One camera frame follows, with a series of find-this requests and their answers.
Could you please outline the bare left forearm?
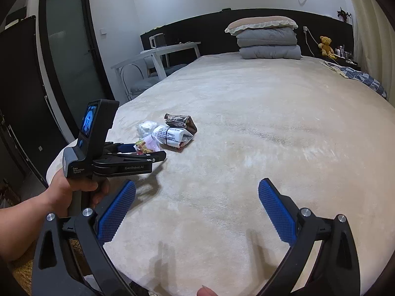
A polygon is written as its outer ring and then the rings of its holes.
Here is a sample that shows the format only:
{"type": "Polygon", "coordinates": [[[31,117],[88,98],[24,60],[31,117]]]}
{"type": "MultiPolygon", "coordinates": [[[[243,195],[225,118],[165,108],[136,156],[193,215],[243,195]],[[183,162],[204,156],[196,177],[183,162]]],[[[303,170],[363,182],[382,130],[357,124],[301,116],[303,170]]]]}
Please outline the bare left forearm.
{"type": "Polygon", "coordinates": [[[1,209],[1,258],[20,258],[39,236],[47,215],[67,215],[67,196],[49,188],[16,206],[1,209]]]}

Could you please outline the bare left hand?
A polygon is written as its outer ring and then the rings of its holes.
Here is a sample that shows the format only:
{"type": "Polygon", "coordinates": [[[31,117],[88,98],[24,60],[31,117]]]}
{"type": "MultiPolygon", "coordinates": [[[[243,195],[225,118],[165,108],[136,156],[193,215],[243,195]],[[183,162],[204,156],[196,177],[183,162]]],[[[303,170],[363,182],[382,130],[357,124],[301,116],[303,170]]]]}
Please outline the bare left hand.
{"type": "Polygon", "coordinates": [[[52,212],[59,217],[66,217],[75,192],[92,194],[88,199],[88,207],[95,208],[109,191],[110,183],[106,178],[99,181],[86,177],[66,178],[63,170],[59,170],[55,173],[49,188],[41,195],[43,213],[47,215],[52,212]]]}

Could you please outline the right hand thumb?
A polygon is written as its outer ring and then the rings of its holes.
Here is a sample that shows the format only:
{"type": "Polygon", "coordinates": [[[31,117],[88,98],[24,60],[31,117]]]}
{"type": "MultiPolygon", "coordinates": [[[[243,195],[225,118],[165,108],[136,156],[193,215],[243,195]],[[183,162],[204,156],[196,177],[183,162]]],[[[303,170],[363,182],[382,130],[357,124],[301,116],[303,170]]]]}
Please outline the right hand thumb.
{"type": "Polygon", "coordinates": [[[213,290],[209,287],[202,286],[196,293],[197,296],[218,296],[213,290]]]}

